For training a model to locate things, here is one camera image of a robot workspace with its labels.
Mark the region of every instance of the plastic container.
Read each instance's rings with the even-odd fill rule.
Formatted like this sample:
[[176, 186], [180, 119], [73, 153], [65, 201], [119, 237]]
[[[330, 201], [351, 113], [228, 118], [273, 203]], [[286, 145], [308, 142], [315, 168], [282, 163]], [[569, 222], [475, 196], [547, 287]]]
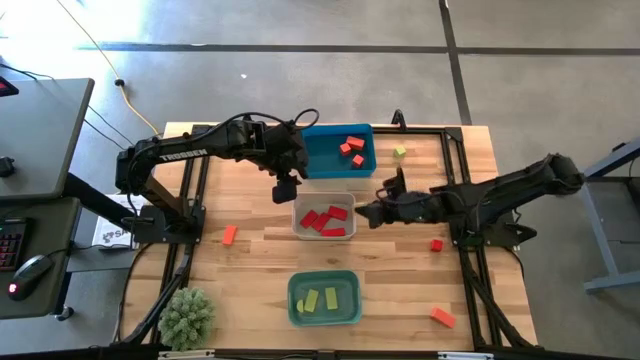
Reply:
[[[329, 310], [325, 289], [334, 288], [338, 308]], [[299, 312], [298, 300], [306, 301], [309, 290], [318, 291], [313, 312]], [[331, 270], [297, 273], [289, 279], [287, 287], [289, 320], [295, 326], [356, 324], [362, 317], [360, 282], [353, 271]]]
[[[293, 202], [291, 228], [300, 240], [349, 240], [356, 233], [356, 217], [354, 207], [356, 198], [350, 193], [298, 193]], [[325, 229], [344, 228], [345, 236], [326, 237], [315, 229], [300, 226], [300, 220], [311, 210], [318, 213], [329, 211], [329, 206], [337, 206], [347, 210], [347, 220], [331, 219]]]
[[[340, 145], [348, 136], [364, 140], [362, 151], [352, 150], [350, 155], [340, 153]], [[376, 170], [376, 151], [373, 147], [373, 128], [369, 124], [318, 125], [302, 130], [309, 154], [307, 172], [310, 179], [369, 177]], [[364, 157], [361, 168], [353, 168], [351, 159]]]

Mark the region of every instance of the computer mouse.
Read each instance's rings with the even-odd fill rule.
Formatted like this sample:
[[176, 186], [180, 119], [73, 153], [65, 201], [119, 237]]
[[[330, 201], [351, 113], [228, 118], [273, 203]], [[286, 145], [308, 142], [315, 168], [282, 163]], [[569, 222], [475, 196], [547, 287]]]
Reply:
[[26, 299], [51, 269], [53, 261], [48, 256], [36, 255], [20, 266], [9, 283], [9, 298], [14, 301]]

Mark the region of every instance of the blue bin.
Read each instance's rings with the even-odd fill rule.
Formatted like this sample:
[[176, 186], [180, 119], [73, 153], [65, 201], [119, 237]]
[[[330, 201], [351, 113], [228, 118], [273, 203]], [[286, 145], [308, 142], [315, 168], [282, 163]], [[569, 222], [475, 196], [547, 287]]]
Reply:
[[[342, 156], [340, 145], [347, 142], [348, 136], [364, 139], [364, 149]], [[302, 130], [302, 137], [309, 153], [307, 172], [310, 179], [369, 177], [376, 170], [373, 128], [369, 124], [313, 126]], [[359, 169], [351, 165], [356, 154], [364, 157]]]

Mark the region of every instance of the keyboard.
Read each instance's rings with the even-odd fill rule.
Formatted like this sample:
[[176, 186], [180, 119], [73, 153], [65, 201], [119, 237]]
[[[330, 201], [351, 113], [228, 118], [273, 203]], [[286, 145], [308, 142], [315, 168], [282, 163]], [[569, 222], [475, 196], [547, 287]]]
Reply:
[[15, 271], [21, 265], [27, 223], [26, 218], [0, 220], [0, 271]]

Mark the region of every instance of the green plant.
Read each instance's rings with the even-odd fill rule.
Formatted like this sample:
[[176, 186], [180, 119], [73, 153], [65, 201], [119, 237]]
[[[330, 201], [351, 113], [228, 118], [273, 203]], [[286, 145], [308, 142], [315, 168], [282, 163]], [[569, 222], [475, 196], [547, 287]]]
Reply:
[[180, 289], [160, 314], [160, 341], [174, 351], [201, 348], [213, 329], [214, 306], [202, 289]]

